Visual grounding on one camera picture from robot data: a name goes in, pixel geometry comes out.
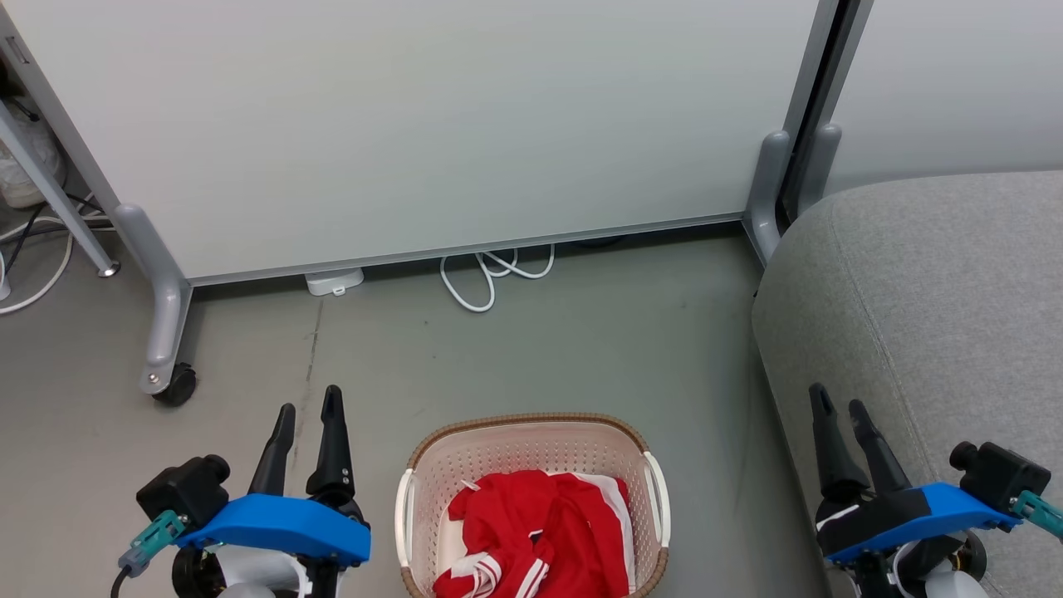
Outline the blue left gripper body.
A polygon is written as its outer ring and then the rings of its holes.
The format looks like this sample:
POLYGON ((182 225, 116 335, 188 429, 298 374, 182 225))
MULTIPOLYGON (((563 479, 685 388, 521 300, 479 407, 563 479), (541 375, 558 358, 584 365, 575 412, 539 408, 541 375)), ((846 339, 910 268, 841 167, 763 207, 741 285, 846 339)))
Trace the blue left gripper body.
POLYGON ((334 597, 371 556, 371 530, 349 508, 223 488, 175 491, 182 523, 171 580, 179 597, 334 597))

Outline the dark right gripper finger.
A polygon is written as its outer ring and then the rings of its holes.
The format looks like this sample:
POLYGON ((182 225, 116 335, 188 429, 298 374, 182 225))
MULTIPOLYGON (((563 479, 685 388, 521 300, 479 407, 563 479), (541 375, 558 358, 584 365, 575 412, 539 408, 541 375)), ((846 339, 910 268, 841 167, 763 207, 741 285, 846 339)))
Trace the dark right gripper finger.
POLYGON ((809 387, 814 449, 821 498, 836 506, 850 506, 870 488, 863 469, 855 464, 838 427, 838 409, 824 385, 809 387))
POLYGON ((848 404, 848 413, 850 413, 855 442, 865 454, 874 495, 896 493, 911 488, 912 483, 889 446, 885 437, 873 423, 865 404, 859 399, 851 400, 848 404))

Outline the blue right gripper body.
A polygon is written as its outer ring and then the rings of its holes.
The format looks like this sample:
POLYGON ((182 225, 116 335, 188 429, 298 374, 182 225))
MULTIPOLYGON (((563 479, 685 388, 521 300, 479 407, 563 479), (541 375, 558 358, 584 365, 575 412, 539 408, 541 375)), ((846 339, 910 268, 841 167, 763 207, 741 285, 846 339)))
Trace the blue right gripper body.
POLYGON ((885 553, 908 542, 950 535, 972 527, 1020 526, 948 483, 930 483, 880 495, 817 523, 817 542, 828 561, 848 566, 865 553, 885 553))

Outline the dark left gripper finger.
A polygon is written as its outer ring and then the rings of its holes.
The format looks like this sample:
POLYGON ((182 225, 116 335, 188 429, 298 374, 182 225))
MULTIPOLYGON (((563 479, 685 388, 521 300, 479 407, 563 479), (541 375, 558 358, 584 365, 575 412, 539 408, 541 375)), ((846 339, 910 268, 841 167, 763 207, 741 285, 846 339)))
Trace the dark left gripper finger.
POLYGON ((353 499, 355 485, 342 390, 330 385, 321 410, 322 435, 306 492, 314 499, 353 499))
POLYGON ((249 493, 284 496, 287 457, 296 443, 296 405, 283 404, 249 485, 249 493))

